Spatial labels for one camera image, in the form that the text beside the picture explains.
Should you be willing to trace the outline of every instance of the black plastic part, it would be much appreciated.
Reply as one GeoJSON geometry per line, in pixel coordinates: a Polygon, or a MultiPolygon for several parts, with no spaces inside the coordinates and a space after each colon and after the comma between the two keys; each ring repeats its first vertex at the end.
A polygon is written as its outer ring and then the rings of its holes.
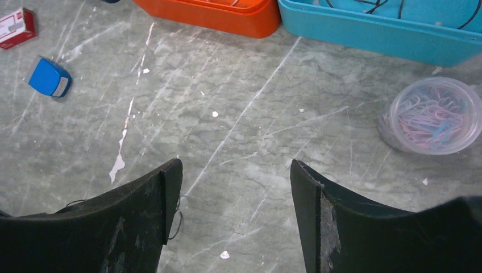
{"type": "Polygon", "coordinates": [[[307,273],[482,272],[482,197],[413,213],[365,198],[297,160],[290,179],[307,273]],[[333,237],[339,246],[321,244],[333,237]]]}
{"type": "Polygon", "coordinates": [[[2,272],[155,273],[176,211],[182,162],[54,214],[0,214],[2,272]]]}

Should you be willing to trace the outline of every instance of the thin black wire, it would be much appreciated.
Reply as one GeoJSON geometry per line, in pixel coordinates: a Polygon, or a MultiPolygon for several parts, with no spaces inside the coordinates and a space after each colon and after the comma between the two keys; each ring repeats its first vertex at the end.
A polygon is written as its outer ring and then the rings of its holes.
{"type": "Polygon", "coordinates": [[[402,0],[402,2],[400,3],[400,8],[398,9],[398,18],[399,19],[402,19],[402,11],[404,10],[404,3],[405,3],[405,0],[402,0]]]}
{"type": "Polygon", "coordinates": [[[475,18],[475,16],[477,16],[477,14],[480,11],[480,6],[482,6],[482,0],[479,0],[479,4],[477,4],[477,8],[475,8],[475,11],[473,12],[472,16],[469,18],[469,20],[467,20],[467,22],[465,22],[463,25],[458,27],[457,28],[458,30],[461,30],[462,28],[464,28],[466,25],[468,25],[475,18]]]}
{"type": "Polygon", "coordinates": [[[373,14],[373,12],[378,9],[379,7],[383,6],[384,4],[386,4],[388,2],[388,0],[385,0],[385,2],[382,2],[380,3],[380,0],[377,0],[376,4],[375,4],[375,7],[372,8],[371,10],[367,11],[368,14],[373,14]]]}
{"type": "Polygon", "coordinates": [[[179,230],[181,229],[181,224],[182,224],[182,221],[184,220],[184,216],[182,215],[181,210],[179,210],[180,206],[181,206],[181,196],[179,196],[179,199],[177,200],[176,211],[174,212],[174,214],[176,214],[176,212],[179,212],[179,225],[177,226],[176,233],[174,233],[172,237],[168,238],[168,240],[174,239],[177,236],[177,233],[179,233],[179,230]]]}
{"type": "Polygon", "coordinates": [[[365,3],[365,4],[370,4],[370,5],[375,5],[373,8],[371,8],[370,10],[366,11],[365,13],[366,14],[373,14],[373,12],[378,9],[379,7],[383,6],[384,4],[386,4],[388,2],[388,0],[385,0],[384,2],[381,2],[381,0],[377,0],[377,2],[370,2],[370,1],[366,1],[366,0],[355,0],[357,2],[360,2],[360,3],[365,3]]]}
{"type": "Polygon", "coordinates": [[[87,199],[80,199],[80,200],[72,201],[72,202],[66,204],[65,207],[68,207],[68,206],[70,206],[70,205],[72,205],[72,204],[74,204],[74,203],[83,202],[83,201],[86,201],[86,200],[87,200],[87,199]]]}

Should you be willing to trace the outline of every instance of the red and white box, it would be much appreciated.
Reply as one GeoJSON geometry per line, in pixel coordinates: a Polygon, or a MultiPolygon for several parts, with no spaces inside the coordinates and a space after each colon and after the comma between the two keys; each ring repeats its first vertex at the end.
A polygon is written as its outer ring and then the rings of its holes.
{"type": "Polygon", "coordinates": [[[0,47],[9,49],[37,36],[34,12],[24,7],[0,19],[0,47]]]}

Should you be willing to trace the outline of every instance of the floor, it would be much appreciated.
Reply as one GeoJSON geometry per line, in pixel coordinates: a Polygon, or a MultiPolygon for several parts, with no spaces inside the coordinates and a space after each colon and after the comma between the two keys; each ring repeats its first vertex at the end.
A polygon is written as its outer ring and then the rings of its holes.
{"type": "Polygon", "coordinates": [[[411,211],[482,195],[482,138],[422,156],[391,149],[376,130],[385,104],[425,77],[457,78],[482,96],[482,56],[438,68],[283,27],[250,39],[151,18],[128,0],[22,6],[36,12],[40,36],[0,55],[0,208],[14,216],[55,212],[179,157],[185,221],[159,272],[304,272],[293,158],[411,211]],[[70,71],[66,97],[22,81],[38,54],[70,71]]]}

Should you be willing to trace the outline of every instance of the clear plastic container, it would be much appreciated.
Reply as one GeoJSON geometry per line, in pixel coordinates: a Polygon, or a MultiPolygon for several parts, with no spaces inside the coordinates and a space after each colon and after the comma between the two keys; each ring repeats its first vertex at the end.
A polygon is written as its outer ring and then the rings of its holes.
{"type": "Polygon", "coordinates": [[[431,77],[405,88],[378,114],[384,142],[406,152],[448,155],[482,131],[482,101],[465,83],[431,77]]]}

